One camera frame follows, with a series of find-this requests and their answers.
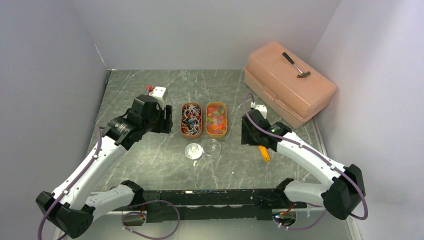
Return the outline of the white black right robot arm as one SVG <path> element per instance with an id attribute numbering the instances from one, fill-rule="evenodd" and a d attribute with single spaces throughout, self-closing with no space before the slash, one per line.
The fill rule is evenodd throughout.
<path id="1" fill-rule="evenodd" d="M 276 203 L 287 208 L 292 203 L 324 207 L 340 220 L 353 216 L 354 209 L 365 207 L 365 186 L 361 169 L 345 166 L 323 155 L 304 142 L 281 122 L 270 124 L 258 109 L 251 109 L 241 118 L 241 144 L 263 146 L 284 155 L 312 174 L 318 183 L 286 178 L 275 188 Z"/>

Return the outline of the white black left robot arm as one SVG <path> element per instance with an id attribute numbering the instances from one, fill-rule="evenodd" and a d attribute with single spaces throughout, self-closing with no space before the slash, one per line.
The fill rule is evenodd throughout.
<path id="1" fill-rule="evenodd" d="M 166 92 L 155 91 L 137 96 L 123 115 L 97 129 L 97 145 L 77 169 L 53 192 L 42 191 L 37 196 L 36 203 L 43 213 L 39 240 L 46 221 L 75 239 L 102 215 L 124 206 L 137 210 L 147 203 L 143 188 L 131 180 L 97 196 L 91 192 L 112 164 L 146 133 L 171 132 L 173 108 L 165 104 L 166 96 Z"/>

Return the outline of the pink oval lollipop tray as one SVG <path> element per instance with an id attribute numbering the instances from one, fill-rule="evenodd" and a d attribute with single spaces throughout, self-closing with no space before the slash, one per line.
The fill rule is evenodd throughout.
<path id="1" fill-rule="evenodd" d="M 199 138 L 203 133 L 203 110 L 196 102 L 181 107 L 180 132 L 185 139 Z"/>

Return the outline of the yellow oval gummy tray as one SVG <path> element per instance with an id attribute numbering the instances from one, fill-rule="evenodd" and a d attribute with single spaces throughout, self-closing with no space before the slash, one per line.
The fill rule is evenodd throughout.
<path id="1" fill-rule="evenodd" d="M 228 131 L 227 107 L 222 102 L 210 102 L 206 106 L 205 130 L 210 138 L 223 138 Z"/>

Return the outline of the clear plastic jar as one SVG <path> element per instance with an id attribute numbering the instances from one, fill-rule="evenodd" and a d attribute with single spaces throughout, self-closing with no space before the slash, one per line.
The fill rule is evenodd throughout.
<path id="1" fill-rule="evenodd" d="M 203 153 L 208 157 L 215 158 L 221 154 L 221 144 L 215 138 L 207 138 L 201 143 Z"/>

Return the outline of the yellow plastic scoop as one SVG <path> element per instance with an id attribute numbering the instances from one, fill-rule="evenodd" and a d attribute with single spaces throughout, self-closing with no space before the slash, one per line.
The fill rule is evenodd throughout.
<path id="1" fill-rule="evenodd" d="M 259 151 L 260 151 L 260 154 L 261 154 L 263 160 L 265 162 L 267 162 L 267 163 L 270 162 L 271 161 L 271 157 L 270 157 L 270 155 L 268 153 L 267 148 L 264 147 L 264 146 L 262 146 L 262 145 L 260 145 L 258 148 L 259 148 Z"/>

